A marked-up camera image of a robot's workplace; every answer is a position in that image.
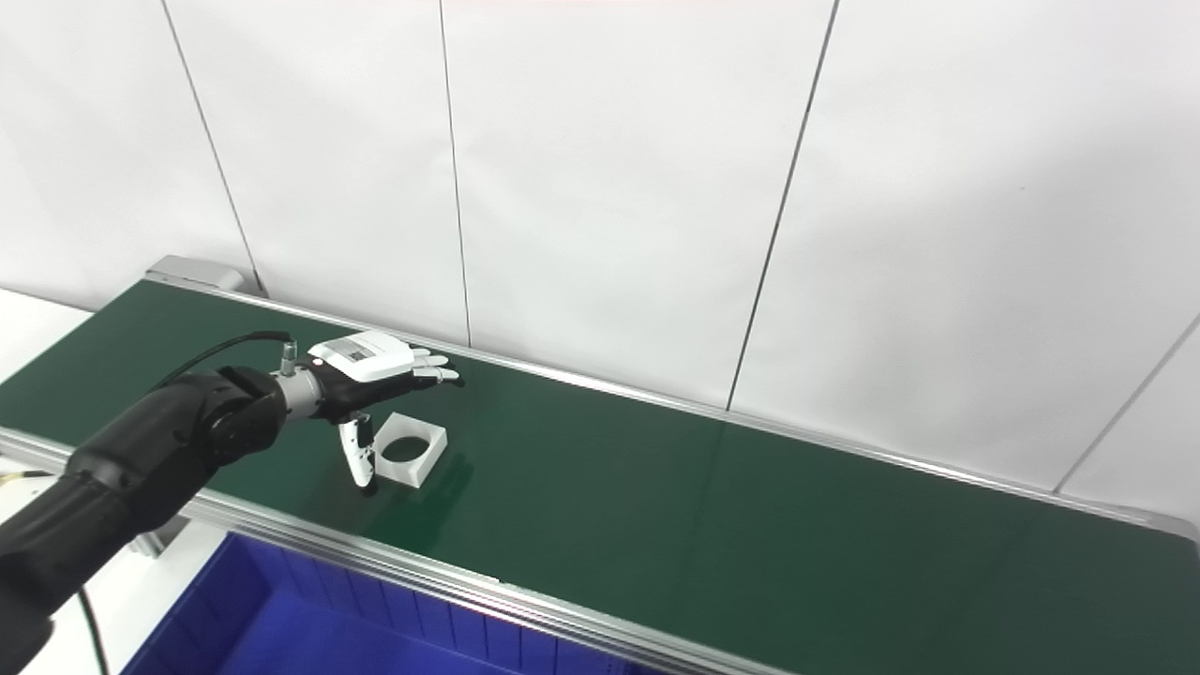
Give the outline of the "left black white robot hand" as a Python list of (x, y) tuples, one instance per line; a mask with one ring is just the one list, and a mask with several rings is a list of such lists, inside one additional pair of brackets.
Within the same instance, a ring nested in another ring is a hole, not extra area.
[(343, 456), (360, 494), (377, 490), (374, 428), (368, 407), (439, 384), (464, 387), (445, 356), (384, 331), (360, 331), (316, 344), (307, 371), (319, 398), (313, 418), (337, 428)]

